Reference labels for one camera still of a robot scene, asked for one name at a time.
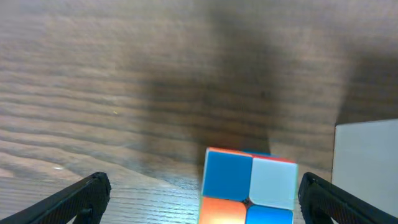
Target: wood grain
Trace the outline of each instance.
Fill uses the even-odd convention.
[[[336,123],[397,117],[397,10],[1,2],[0,218],[103,171],[104,223],[195,223],[207,146],[271,152],[297,161],[298,181],[330,179]]]

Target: colorful cube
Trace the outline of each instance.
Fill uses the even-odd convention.
[[[291,161],[209,147],[199,224],[291,224],[296,188]]]

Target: rubik's cube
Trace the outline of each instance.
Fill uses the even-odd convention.
[[[199,224],[292,224],[297,164],[209,147]]]

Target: tabletop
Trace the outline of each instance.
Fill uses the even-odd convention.
[[[331,179],[396,118],[394,1],[0,2],[0,218],[103,171],[103,223],[195,223],[207,146]],[[295,222],[302,223],[299,206]]]

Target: orange square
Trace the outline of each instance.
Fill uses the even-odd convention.
[[[203,197],[198,224],[244,224],[246,207],[242,202]]]

